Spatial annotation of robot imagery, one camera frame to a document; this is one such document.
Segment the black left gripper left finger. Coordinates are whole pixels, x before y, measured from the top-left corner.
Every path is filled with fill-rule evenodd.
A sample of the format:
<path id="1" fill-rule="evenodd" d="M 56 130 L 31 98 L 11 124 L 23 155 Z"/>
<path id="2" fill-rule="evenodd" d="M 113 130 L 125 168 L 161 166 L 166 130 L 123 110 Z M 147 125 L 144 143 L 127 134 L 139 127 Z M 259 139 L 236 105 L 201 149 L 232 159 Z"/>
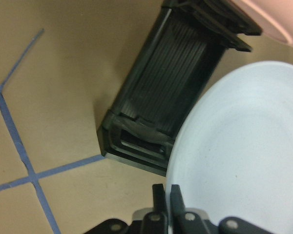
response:
<path id="1" fill-rule="evenodd" d="M 153 210 L 143 218 L 144 234 L 167 234 L 167 208 L 163 184 L 152 185 Z"/>

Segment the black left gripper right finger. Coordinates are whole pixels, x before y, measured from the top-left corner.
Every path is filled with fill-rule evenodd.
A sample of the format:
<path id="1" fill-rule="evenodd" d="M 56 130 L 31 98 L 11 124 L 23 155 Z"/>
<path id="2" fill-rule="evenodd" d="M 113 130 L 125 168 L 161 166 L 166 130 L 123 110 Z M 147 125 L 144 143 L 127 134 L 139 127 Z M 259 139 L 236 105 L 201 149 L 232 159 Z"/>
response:
<path id="1" fill-rule="evenodd" d="M 171 186 L 170 210 L 174 234 L 210 234 L 200 215 L 186 210 L 180 186 L 176 184 Z"/>

